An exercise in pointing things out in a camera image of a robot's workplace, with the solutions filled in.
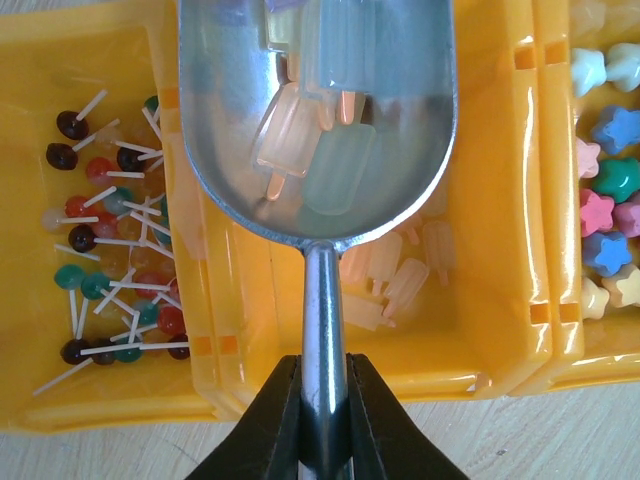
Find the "metal scoop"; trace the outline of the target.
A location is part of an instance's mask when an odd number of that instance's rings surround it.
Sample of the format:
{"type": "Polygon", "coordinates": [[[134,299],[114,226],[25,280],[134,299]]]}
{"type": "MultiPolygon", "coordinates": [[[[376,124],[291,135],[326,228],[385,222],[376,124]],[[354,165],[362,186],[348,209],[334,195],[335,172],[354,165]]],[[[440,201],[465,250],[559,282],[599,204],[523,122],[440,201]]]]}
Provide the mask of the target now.
{"type": "Polygon", "coordinates": [[[276,41],[263,1],[178,5],[185,149],[233,220],[305,260],[303,462],[348,459],[338,262],[413,215],[458,120],[449,1],[306,1],[276,41]]]}

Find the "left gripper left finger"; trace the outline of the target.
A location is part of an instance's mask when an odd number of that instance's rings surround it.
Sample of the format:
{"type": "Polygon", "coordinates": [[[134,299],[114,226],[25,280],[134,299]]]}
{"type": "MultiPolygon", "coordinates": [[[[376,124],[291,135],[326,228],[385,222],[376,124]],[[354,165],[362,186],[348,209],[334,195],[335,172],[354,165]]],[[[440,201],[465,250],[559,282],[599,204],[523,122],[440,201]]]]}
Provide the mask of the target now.
{"type": "Polygon", "coordinates": [[[283,357],[236,426],[190,479],[296,479],[299,468],[300,358],[283,357]]]}

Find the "orange three-compartment bin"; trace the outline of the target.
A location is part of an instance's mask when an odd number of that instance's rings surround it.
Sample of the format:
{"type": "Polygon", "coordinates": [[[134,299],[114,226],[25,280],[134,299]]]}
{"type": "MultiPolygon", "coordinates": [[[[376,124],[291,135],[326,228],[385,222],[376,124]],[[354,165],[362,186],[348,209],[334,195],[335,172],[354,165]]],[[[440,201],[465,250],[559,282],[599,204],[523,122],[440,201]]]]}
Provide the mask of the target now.
{"type": "MultiPolygon", "coordinates": [[[[281,357],[301,348],[303,259],[233,222],[185,154],[176,87],[176,7],[123,1],[1,19],[1,428],[62,433],[142,423],[233,421],[281,357]],[[166,115],[166,182],[187,361],[155,353],[131,366],[63,377],[70,261],[40,215],[88,188],[82,169],[49,167],[54,119],[102,86],[100,123],[120,119],[145,141],[140,99],[166,115]]],[[[639,377],[639,311],[584,324],[578,306],[577,173],[572,115],[594,116],[637,94],[602,86],[573,100],[568,49],[639,38],[635,1],[459,1],[460,118],[453,155],[425,222],[451,227],[446,283],[431,273],[392,326],[346,326],[403,402],[479,400],[639,377]]]]}

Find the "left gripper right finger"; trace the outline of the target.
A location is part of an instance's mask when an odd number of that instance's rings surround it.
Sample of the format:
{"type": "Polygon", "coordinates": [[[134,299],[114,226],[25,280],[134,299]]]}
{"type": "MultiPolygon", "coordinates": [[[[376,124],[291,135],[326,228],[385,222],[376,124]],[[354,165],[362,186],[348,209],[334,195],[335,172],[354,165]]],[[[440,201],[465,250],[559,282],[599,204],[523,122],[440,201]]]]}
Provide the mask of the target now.
{"type": "Polygon", "coordinates": [[[415,425],[364,354],[346,357],[356,479],[465,479],[415,425]]]}

